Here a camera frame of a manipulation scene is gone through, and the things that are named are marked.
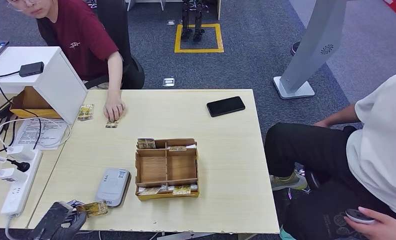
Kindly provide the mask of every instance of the sleeve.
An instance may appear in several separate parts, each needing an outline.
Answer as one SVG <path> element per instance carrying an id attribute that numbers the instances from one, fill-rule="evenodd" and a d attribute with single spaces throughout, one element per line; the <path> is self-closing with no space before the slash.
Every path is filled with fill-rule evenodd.
<path id="1" fill-rule="evenodd" d="M 117 52 L 114 41 L 110 38 L 103 24 L 90 13 L 81 21 L 83 42 L 87 44 L 92 53 L 102 61 L 107 60 L 111 54 Z"/>
<path id="2" fill-rule="evenodd" d="M 387 82 L 388 82 L 388 80 L 385 81 L 384 83 L 382 83 L 371 94 L 369 94 L 365 98 L 363 98 L 355 103 L 355 106 L 354 106 L 355 113 L 357 114 L 357 117 L 361 122 L 363 122 L 363 123 L 366 122 L 366 119 L 370 115 L 372 108 L 375 105 L 375 102 L 378 99 L 380 92 L 382 92 L 382 89 L 385 87 Z"/>

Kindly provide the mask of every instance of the printed logo on shirt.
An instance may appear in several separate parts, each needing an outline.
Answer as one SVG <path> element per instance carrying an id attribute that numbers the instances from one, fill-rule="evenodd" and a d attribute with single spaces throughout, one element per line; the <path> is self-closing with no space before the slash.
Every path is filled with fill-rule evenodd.
<path id="1" fill-rule="evenodd" d="M 70 48 L 71 49 L 75 49 L 75 47 L 78 47 L 80 45 L 80 42 L 72 42 L 72 43 L 70 43 Z"/>

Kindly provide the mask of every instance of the maroon t-shirt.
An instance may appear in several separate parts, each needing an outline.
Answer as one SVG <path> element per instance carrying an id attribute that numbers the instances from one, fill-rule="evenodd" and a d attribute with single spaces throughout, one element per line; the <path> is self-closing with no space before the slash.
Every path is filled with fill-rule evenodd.
<path id="1" fill-rule="evenodd" d="M 82 0 L 58 0 L 51 23 L 56 40 L 82 80 L 108 74 L 108 57 L 119 49 L 91 8 Z"/>

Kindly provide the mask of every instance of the yellow tape square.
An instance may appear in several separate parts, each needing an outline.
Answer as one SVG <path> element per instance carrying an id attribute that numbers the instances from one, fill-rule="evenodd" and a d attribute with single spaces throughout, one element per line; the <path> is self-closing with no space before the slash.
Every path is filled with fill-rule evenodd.
<path id="1" fill-rule="evenodd" d="M 189 25 L 190 28 L 195 28 L 195 25 Z M 222 41 L 222 31 L 220 30 L 220 24 L 202 24 L 202 28 L 215 28 L 215 37 L 217 40 L 217 48 L 203 48 L 203 49 L 181 49 L 181 36 L 182 36 L 182 24 L 177 25 L 176 39 L 174 42 L 174 52 L 175 53 L 190 53 L 190 54 L 200 54 L 200 53 L 224 53 Z"/>

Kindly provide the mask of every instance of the cardboard box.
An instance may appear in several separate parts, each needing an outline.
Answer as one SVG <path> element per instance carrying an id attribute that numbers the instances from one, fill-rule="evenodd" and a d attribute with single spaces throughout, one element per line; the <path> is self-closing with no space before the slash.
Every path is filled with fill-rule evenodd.
<path id="1" fill-rule="evenodd" d="M 31 86 L 26 86 L 20 94 L 12 100 L 10 111 L 19 118 L 34 118 L 35 113 L 41 118 L 61 119 L 62 117 L 49 105 L 49 103 Z"/>
<path id="2" fill-rule="evenodd" d="M 198 197 L 198 152 L 196 148 L 185 148 L 196 145 L 193 138 L 155 140 L 156 149 L 136 150 L 136 196 L 141 201 L 159 198 Z M 169 186 L 197 185 L 188 195 L 173 195 Z M 157 194 L 140 195 L 139 188 L 159 188 Z"/>

